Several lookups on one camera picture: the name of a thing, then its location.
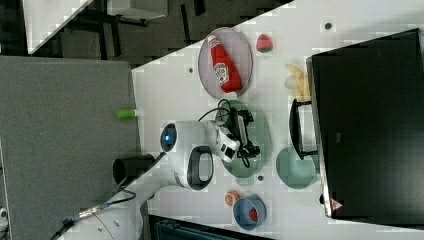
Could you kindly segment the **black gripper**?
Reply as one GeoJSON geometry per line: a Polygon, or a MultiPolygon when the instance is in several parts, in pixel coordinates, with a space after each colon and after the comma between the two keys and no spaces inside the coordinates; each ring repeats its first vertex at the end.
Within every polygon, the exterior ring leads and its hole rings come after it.
{"type": "Polygon", "coordinates": [[[260,147],[249,139],[247,126],[254,122],[253,115],[248,110],[231,109],[230,118],[235,130],[234,136],[240,141],[238,154],[241,157],[254,158],[260,153],[260,147]]]}

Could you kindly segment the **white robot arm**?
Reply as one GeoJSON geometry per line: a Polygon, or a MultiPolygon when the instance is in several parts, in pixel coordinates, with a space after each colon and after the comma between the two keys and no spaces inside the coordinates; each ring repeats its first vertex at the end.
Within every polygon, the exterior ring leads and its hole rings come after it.
{"type": "Polygon", "coordinates": [[[218,107],[213,120],[170,123],[160,135],[161,152],[148,170],[109,200],[66,219],[50,240],[139,240],[141,206],[167,186],[205,189],[221,163],[237,178],[260,166],[261,150],[254,116],[247,109],[218,107]]]}

